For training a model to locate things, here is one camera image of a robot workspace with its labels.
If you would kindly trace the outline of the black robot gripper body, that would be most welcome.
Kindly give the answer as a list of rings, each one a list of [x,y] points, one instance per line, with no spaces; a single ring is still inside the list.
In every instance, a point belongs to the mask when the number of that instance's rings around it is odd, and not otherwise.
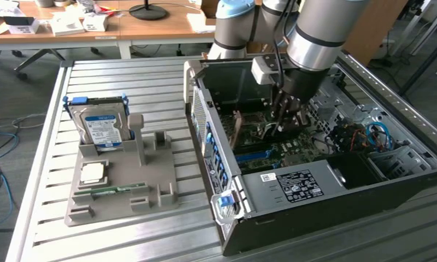
[[[275,102],[283,98],[293,97],[301,103],[309,102],[315,95],[322,80],[327,75],[327,69],[310,71],[301,68],[286,69],[277,73]]]

